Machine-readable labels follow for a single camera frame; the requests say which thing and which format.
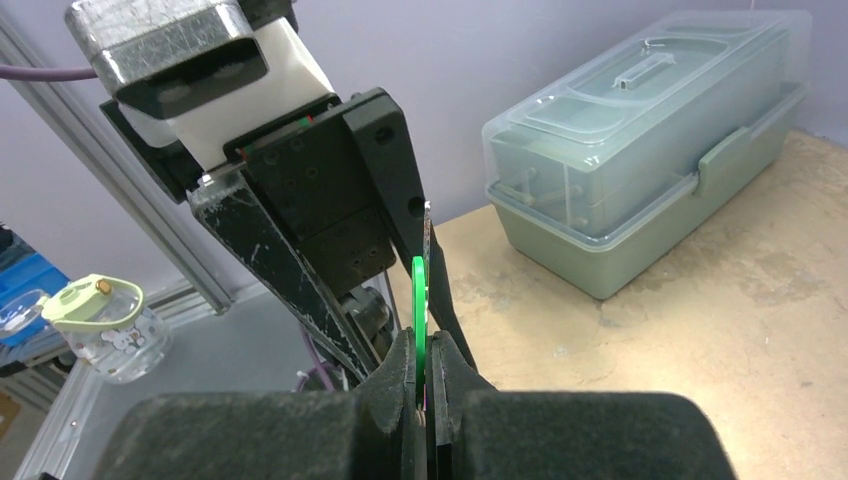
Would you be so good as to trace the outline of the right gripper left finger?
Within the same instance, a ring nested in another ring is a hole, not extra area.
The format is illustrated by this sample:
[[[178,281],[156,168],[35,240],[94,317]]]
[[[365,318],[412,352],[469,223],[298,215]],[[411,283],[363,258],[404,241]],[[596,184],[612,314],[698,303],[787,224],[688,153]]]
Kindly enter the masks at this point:
[[[159,395],[119,423],[95,479],[412,479],[415,335],[345,392]]]

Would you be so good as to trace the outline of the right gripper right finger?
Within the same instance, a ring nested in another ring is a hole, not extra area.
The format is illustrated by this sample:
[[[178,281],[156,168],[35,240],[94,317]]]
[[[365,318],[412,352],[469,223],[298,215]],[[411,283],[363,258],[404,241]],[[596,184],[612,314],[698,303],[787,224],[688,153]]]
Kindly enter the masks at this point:
[[[503,391],[446,332],[428,340],[432,479],[734,479],[717,432],[664,392]]]

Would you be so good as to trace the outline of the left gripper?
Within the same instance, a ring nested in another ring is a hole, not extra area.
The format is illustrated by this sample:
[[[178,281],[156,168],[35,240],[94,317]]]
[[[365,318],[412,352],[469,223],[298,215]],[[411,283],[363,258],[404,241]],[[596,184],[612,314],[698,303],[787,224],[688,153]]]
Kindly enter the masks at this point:
[[[295,316],[358,381],[379,360],[336,298],[394,264],[428,259],[429,310],[477,367],[444,253],[425,232],[424,193],[404,112],[381,88],[325,95],[224,147],[205,172],[180,141],[152,147],[116,101],[101,111],[147,173]]]

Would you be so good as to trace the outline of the green tagged key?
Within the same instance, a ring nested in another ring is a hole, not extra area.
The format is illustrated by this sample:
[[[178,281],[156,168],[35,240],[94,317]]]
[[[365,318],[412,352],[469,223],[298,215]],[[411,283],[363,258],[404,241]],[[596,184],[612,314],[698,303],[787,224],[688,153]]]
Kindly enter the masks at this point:
[[[416,404],[420,411],[426,405],[426,353],[428,323],[428,277],[430,261],[431,206],[423,203],[422,254],[412,259],[412,314],[415,335]]]

